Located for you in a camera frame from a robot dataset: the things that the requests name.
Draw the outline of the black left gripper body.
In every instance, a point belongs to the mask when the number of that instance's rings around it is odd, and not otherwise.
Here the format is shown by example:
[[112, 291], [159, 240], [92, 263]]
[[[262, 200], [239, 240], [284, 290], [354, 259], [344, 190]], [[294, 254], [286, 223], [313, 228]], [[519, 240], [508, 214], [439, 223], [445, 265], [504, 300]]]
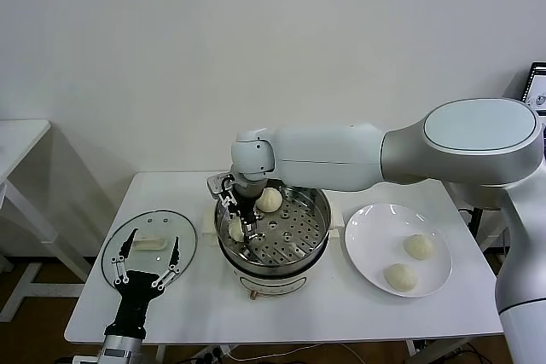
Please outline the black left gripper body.
[[121, 296], [116, 317], [107, 330], [144, 330], [146, 313], [151, 300], [163, 294], [152, 284], [159, 279], [155, 273], [128, 270], [129, 281], [121, 281], [114, 287]]

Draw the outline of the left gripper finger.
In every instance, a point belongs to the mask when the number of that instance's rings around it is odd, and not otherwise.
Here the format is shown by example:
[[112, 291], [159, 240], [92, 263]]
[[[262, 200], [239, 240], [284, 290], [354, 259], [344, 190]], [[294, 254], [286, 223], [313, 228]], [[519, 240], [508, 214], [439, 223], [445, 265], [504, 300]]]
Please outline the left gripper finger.
[[171, 251], [171, 257], [168, 263], [167, 270], [164, 271], [157, 280], [152, 282], [152, 288], [157, 288], [159, 291], [163, 291], [167, 286], [170, 285], [172, 281], [177, 278], [180, 273], [180, 269], [177, 267], [179, 259], [179, 237], [177, 236]]
[[113, 271], [114, 271], [113, 284], [115, 286], [120, 284], [127, 284], [129, 282], [129, 276], [127, 274], [127, 269], [125, 267], [125, 260], [130, 255], [131, 247], [132, 247], [137, 231], [138, 231], [137, 228], [132, 229], [127, 239], [121, 245], [118, 255], [112, 258], [112, 265], [113, 265]]

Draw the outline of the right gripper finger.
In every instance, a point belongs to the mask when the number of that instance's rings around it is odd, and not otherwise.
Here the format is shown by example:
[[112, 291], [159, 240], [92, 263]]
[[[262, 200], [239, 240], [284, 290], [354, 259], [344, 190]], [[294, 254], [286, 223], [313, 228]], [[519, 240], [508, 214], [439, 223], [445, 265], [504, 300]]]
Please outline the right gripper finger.
[[229, 213], [231, 218], [239, 216], [239, 206], [236, 197], [233, 195], [232, 189], [224, 189], [220, 193], [220, 204]]
[[257, 236], [257, 217], [255, 210], [243, 211], [243, 232], [246, 239], [253, 239]]

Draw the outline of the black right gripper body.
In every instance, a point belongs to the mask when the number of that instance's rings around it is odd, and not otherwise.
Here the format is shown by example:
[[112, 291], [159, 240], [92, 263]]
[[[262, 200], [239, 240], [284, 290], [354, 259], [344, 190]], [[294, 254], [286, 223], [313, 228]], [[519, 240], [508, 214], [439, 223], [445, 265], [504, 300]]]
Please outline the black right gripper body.
[[235, 175], [235, 196], [241, 213], [253, 211], [255, 202], [265, 189], [265, 179], [250, 181], [242, 174]]

